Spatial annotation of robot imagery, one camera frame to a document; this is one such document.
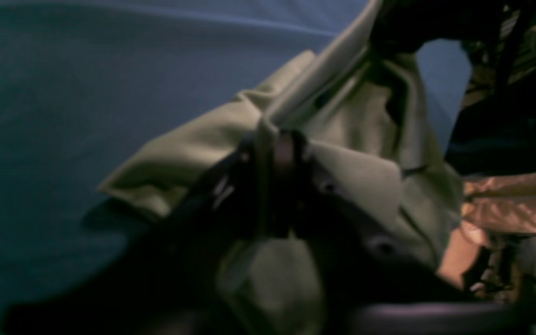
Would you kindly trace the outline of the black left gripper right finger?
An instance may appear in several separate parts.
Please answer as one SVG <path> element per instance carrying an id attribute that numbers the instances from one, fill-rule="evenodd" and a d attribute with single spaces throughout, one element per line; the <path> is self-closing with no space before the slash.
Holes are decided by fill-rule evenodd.
<path id="1" fill-rule="evenodd" d="M 273 231 L 308 243 L 325 286 L 324 335 L 529 335 L 514 307 L 477 301 L 356 206 L 300 132 L 273 146 Z"/>

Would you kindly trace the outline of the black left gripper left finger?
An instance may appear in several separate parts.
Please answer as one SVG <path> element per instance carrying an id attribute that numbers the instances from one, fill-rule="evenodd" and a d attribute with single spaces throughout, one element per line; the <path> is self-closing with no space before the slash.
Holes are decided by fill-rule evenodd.
<path id="1" fill-rule="evenodd" d="M 264 237 L 274 142 L 245 138 L 167 218 L 110 265 L 51 298 L 13 305 L 5 335 L 250 335 L 220 288 Z"/>

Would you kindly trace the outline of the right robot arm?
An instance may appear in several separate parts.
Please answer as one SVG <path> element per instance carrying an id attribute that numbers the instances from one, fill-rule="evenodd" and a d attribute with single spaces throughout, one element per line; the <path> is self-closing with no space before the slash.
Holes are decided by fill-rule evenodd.
<path id="1" fill-rule="evenodd" d="M 445 151 L 459 174 L 536 172 L 536 0 L 385 0 L 375 45 L 458 40 L 473 67 Z"/>

